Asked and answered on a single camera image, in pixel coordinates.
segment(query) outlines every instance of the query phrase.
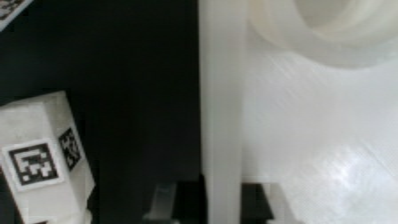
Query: white plastic panel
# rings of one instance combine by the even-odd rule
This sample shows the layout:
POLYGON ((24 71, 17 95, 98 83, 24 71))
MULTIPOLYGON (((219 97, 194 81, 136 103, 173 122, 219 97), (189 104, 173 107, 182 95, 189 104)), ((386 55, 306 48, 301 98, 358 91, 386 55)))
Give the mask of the white plastic panel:
POLYGON ((244 180, 280 183, 305 224, 398 223, 398 61, 335 69, 253 28, 246 43, 244 180))
POLYGON ((241 223, 246 2, 201 0, 203 172, 209 223, 241 223))

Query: black background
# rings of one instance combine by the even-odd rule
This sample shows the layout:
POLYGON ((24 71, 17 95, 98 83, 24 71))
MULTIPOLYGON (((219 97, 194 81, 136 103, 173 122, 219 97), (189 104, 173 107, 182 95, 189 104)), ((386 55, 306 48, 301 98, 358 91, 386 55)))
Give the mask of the black background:
MULTIPOLYGON (((36 0, 0 33, 0 104, 68 91, 95 223, 139 223, 155 183, 200 177, 198 58, 196 0, 36 0)), ((0 200, 15 224, 4 180, 0 200)))

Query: circular hole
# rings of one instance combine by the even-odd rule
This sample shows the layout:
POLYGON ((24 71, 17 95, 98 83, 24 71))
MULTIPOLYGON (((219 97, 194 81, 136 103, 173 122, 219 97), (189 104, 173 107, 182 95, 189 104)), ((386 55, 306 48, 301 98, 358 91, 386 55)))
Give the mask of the circular hole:
POLYGON ((324 26, 340 16, 354 0, 296 0, 299 13, 312 28, 324 26))

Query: white cylindrical object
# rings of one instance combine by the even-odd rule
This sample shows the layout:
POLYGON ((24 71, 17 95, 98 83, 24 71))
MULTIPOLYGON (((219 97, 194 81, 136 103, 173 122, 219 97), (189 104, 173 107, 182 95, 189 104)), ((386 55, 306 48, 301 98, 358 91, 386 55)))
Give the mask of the white cylindrical object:
POLYGON ((398 1, 331 2, 344 4, 335 16, 333 8, 310 8, 326 1, 251 0, 251 22, 265 39, 315 61, 367 67, 398 55, 398 1))

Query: black and white marker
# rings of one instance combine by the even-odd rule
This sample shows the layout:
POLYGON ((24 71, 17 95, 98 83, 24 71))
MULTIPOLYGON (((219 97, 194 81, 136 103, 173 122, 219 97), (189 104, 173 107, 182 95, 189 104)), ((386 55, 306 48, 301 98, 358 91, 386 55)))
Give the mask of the black and white marker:
POLYGON ((0 165, 26 224, 90 224, 91 167, 65 92, 0 107, 0 165))
POLYGON ((0 31, 34 0, 0 0, 0 31))

